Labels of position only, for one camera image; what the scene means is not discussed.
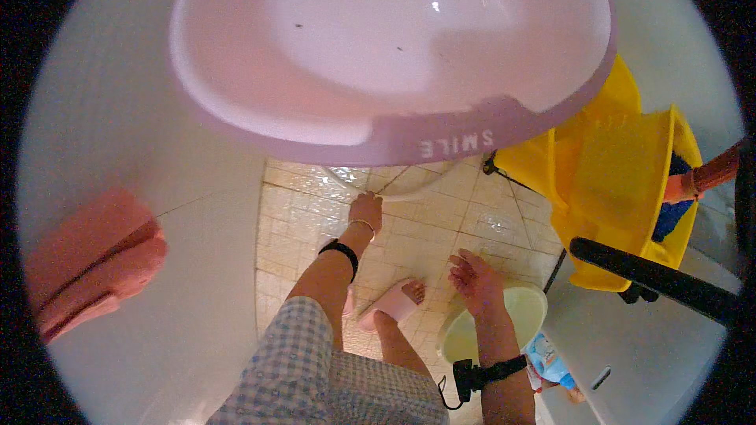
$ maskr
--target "pink towel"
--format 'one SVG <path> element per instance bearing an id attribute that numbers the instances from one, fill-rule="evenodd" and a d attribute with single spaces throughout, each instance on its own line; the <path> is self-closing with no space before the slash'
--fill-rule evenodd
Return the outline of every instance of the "pink towel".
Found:
<path id="1" fill-rule="evenodd" d="M 45 343 L 118 309 L 163 267 L 163 232 L 145 205 L 115 188 L 46 236 L 24 266 Z"/>

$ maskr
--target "white wall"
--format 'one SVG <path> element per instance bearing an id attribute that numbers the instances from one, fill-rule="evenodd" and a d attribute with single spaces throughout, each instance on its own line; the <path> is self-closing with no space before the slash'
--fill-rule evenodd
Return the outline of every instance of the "white wall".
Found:
<path id="1" fill-rule="evenodd" d="M 733 292 L 739 288 L 734 276 L 692 248 L 680 270 Z M 576 288 L 567 280 L 573 271 L 568 257 L 547 295 L 543 332 L 601 423 L 676 423 L 670 410 L 686 409 L 719 350 L 724 327 L 665 297 L 627 305 L 617 294 Z M 591 391 L 607 364 L 611 375 Z"/>
<path id="2" fill-rule="evenodd" d="M 92 423 L 204 423 L 254 352 L 264 158 L 184 112 L 166 65 L 172 0 L 78 0 L 44 63 L 19 173 L 22 250 L 126 185 L 165 231 L 164 268 L 49 346 Z"/>

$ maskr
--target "beige floor tile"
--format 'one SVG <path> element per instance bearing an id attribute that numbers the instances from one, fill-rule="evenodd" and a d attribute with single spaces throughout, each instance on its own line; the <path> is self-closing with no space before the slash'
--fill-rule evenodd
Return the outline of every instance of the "beige floor tile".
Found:
<path id="1" fill-rule="evenodd" d="M 445 312 L 431 312 L 426 310 L 422 313 L 421 323 L 417 326 L 417 329 L 419 331 L 427 331 L 431 334 L 437 334 L 445 321 Z"/>
<path id="2" fill-rule="evenodd" d="M 329 167 L 335 175 L 340 177 L 345 183 L 354 185 L 354 187 L 363 190 L 367 186 L 368 172 L 353 167 Z"/>
<path id="3" fill-rule="evenodd" d="M 260 214 L 289 221 L 294 191 L 271 184 L 263 184 L 260 195 Z"/>
<path id="4" fill-rule="evenodd" d="M 376 260 L 363 260 L 354 283 L 366 288 L 385 291 L 392 286 L 396 266 Z"/>
<path id="5" fill-rule="evenodd" d="M 530 248 L 528 233 L 514 198 L 505 207 L 494 209 L 481 203 L 470 202 L 460 228 L 463 233 L 488 240 Z"/>
<path id="6" fill-rule="evenodd" d="M 525 220 L 524 226 L 534 250 L 549 254 L 562 253 L 562 243 L 551 225 Z"/>
<path id="7" fill-rule="evenodd" d="M 531 253 L 528 261 L 531 269 L 534 272 L 539 272 L 541 274 L 540 283 L 537 283 L 540 288 L 546 287 L 546 282 L 551 277 L 551 273 L 556 267 L 556 262 L 559 258 L 559 255 L 555 254 L 540 253 L 538 251 Z"/>
<path id="8" fill-rule="evenodd" d="M 509 198 L 514 197 L 510 182 L 498 174 L 478 174 L 473 187 L 471 202 L 482 203 L 489 207 L 505 207 Z"/>
<path id="9" fill-rule="evenodd" d="M 480 171 L 468 164 L 459 164 L 450 171 L 433 190 L 468 201 L 473 194 L 472 190 Z"/>
<path id="10" fill-rule="evenodd" d="M 446 264 L 451 246 L 449 243 L 436 243 L 392 233 L 381 260 L 409 269 L 416 277 L 435 280 Z"/>
<path id="11" fill-rule="evenodd" d="M 531 198 L 531 201 L 517 200 L 517 205 L 524 219 L 535 220 L 543 224 L 551 223 L 551 203 L 545 198 L 538 196 L 540 199 Z"/>
<path id="12" fill-rule="evenodd" d="M 538 205 L 543 199 L 543 195 L 533 192 L 530 189 L 526 189 L 519 184 L 512 184 L 512 190 L 515 193 L 515 198 L 519 201 L 525 201 Z"/>
<path id="13" fill-rule="evenodd" d="M 267 215 L 260 215 L 257 222 L 257 244 L 268 246 L 271 243 L 271 234 L 273 233 L 273 220 Z"/>
<path id="14" fill-rule="evenodd" d="M 380 173 L 375 173 L 376 176 L 382 177 L 381 179 L 378 179 L 378 177 L 373 178 L 373 181 L 380 180 L 384 186 L 383 188 L 381 188 L 376 182 L 368 182 L 369 184 L 371 184 L 372 188 L 380 191 L 381 194 L 407 194 L 408 192 L 417 191 L 424 185 L 429 184 L 431 181 L 439 178 L 439 175 L 437 173 L 417 166 L 407 167 L 406 170 L 405 168 L 402 168 L 400 171 L 395 171 L 395 167 L 392 167 L 390 169 L 392 170 L 391 176 L 383 176 Z"/>
<path id="15" fill-rule="evenodd" d="M 257 260 L 257 269 L 280 276 L 282 279 L 289 281 L 296 281 L 298 279 L 296 268 L 285 266 L 279 262 L 266 260 L 265 258 L 259 258 Z"/>
<path id="16" fill-rule="evenodd" d="M 299 240 L 282 235 L 271 235 L 269 246 L 258 245 L 257 256 L 295 268 L 298 266 L 301 248 L 302 242 Z"/>
<path id="17" fill-rule="evenodd" d="M 376 246 L 385 246 L 385 242 L 389 241 L 389 234 L 392 233 L 394 222 L 397 219 L 398 217 L 384 213 L 383 228 L 381 229 L 380 233 L 376 235 L 371 244 L 374 244 Z"/>
<path id="18" fill-rule="evenodd" d="M 354 196 L 350 191 L 342 188 L 331 180 L 326 173 L 316 167 L 312 174 L 296 174 L 277 167 L 267 166 L 263 180 L 266 183 L 284 188 L 304 192 L 306 194 L 319 195 L 323 198 L 351 202 Z"/>
<path id="19" fill-rule="evenodd" d="M 415 166 L 433 171 L 434 173 L 443 174 L 451 169 L 452 166 L 454 166 L 454 161 L 439 161 L 437 163 L 415 164 Z"/>
<path id="20" fill-rule="evenodd" d="M 414 220 L 458 231 L 467 210 L 467 201 L 438 192 L 428 192 L 417 205 Z"/>
<path id="21" fill-rule="evenodd" d="M 420 206 L 418 201 L 383 202 L 383 213 L 402 219 L 415 220 Z"/>
<path id="22" fill-rule="evenodd" d="M 436 243 L 453 244 L 454 240 L 457 239 L 456 231 L 400 218 L 393 222 L 391 231 L 397 235 L 406 235 L 421 240 L 435 241 Z"/>
<path id="23" fill-rule="evenodd" d="M 462 160 L 465 164 L 469 164 L 470 166 L 474 167 L 480 167 L 482 161 L 483 161 L 483 155 L 475 155 L 475 156 L 468 156 Z"/>

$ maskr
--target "foot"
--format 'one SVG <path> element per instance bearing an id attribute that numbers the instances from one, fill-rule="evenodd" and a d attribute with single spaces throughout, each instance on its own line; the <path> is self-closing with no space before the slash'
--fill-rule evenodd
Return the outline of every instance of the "foot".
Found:
<path id="1" fill-rule="evenodd" d="M 421 305 L 425 299 L 425 285 L 421 281 L 411 281 L 409 284 L 402 286 L 402 293 L 410 298 L 416 306 Z M 393 322 L 396 320 L 383 310 L 376 310 L 373 314 L 373 321 L 377 323 Z"/>
<path id="2" fill-rule="evenodd" d="M 381 318 L 392 318 L 394 325 L 412 315 L 425 298 L 425 285 L 418 279 L 403 279 L 388 289 L 370 307 L 365 309 L 357 325 L 360 330 L 373 333 L 376 330 L 376 312 L 380 312 Z"/>

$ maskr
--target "leg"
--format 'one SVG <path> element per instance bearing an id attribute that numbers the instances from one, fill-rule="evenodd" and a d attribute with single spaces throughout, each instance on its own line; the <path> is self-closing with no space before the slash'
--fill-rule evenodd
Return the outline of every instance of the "leg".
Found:
<path id="1" fill-rule="evenodd" d="M 402 291 L 416 304 L 420 304 L 422 299 L 425 298 L 425 286 L 419 281 L 404 286 Z M 431 376 L 425 363 L 422 362 L 421 357 L 417 355 L 410 342 L 399 330 L 396 320 L 380 310 L 373 315 L 380 338 L 381 351 L 383 352 L 383 362 L 410 369 L 432 379 L 433 376 Z"/>
<path id="2" fill-rule="evenodd" d="M 354 250 L 359 258 L 372 237 L 373 232 L 365 225 L 354 223 L 346 229 L 344 235 L 339 237 L 339 241 Z M 291 289 L 288 297 L 307 296 L 315 299 L 323 307 L 334 329 L 334 349 L 336 350 L 344 349 L 341 314 L 344 310 L 346 288 L 349 286 L 350 279 L 352 279 L 352 264 L 349 259 L 339 251 L 325 251 L 302 273 L 302 277 Z"/>

